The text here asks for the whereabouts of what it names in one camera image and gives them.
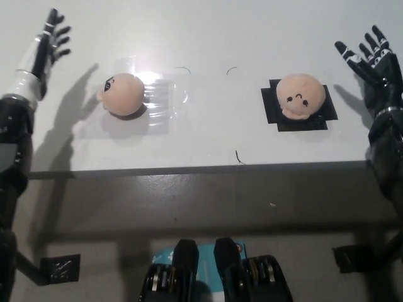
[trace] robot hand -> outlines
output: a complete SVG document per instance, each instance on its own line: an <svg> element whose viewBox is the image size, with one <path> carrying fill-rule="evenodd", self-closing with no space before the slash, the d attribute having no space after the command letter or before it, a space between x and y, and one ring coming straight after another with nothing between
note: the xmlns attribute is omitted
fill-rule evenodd
<svg viewBox="0 0 403 302"><path fill-rule="evenodd" d="M35 111L37 103L47 92L50 70L61 57L69 54L70 49L60 49L70 38L67 36L71 27L57 27L64 21L64 16L56 9L51 9L41 34L28 47L17 67L17 76L4 98L14 97L28 101Z"/></svg>
<svg viewBox="0 0 403 302"><path fill-rule="evenodd" d="M360 44L366 60L347 48L343 42L338 41L334 46L351 69L364 80L365 106L376 118L384 112L403 110L403 80L399 61L389 49L389 42L375 25L372 31L379 44L369 33L365 34L365 40L372 49L371 52L364 44Z"/></svg>

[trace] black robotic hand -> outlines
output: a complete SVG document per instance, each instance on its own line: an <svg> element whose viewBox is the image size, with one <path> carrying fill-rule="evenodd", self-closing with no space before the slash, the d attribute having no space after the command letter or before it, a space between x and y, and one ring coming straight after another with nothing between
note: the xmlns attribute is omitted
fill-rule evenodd
<svg viewBox="0 0 403 302"><path fill-rule="evenodd" d="M71 52L69 48L60 49L63 44L66 44L70 40L70 37L67 36L71 30L70 26L57 30L57 27L63 21L64 16L59 14L56 9L51 9L42 33L35 39L39 44L31 73L41 82L42 97L47 92L47 81L50 76L51 67L58 59Z"/></svg>
<svg viewBox="0 0 403 302"><path fill-rule="evenodd" d="M334 46L351 69L364 80L365 106L376 118L386 111L403 108L403 80L399 61L389 48L389 42L375 25L372 31L378 43L369 33L365 34L365 40L372 51L360 44L366 60L347 48L343 42L338 41Z"/></svg>

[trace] white table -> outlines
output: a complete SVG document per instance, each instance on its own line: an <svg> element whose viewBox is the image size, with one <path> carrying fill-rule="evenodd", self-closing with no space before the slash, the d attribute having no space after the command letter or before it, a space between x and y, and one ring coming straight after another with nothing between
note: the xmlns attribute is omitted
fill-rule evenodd
<svg viewBox="0 0 403 302"><path fill-rule="evenodd" d="M0 91L53 6L73 27L73 52L53 69L36 114L35 177L364 163L366 111L334 42L358 50L377 24L403 54L400 0L17 0L0 12ZM149 108L133 121L92 98L122 71L149 83ZM298 72L328 85L339 119L327 131L267 123L261 88Z"/></svg>

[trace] cartoon face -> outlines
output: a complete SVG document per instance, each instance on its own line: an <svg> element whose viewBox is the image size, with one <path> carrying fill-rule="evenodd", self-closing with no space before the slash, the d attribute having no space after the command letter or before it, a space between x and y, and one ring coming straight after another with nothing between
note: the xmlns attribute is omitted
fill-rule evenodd
<svg viewBox="0 0 403 302"><path fill-rule="evenodd" d="M292 74L282 79L276 89L283 114L292 120L306 120L323 105L323 85L308 74Z"/></svg>
<svg viewBox="0 0 403 302"><path fill-rule="evenodd" d="M117 74L106 80L97 98L110 113L128 116L140 109L144 100L144 84L132 74Z"/></svg>

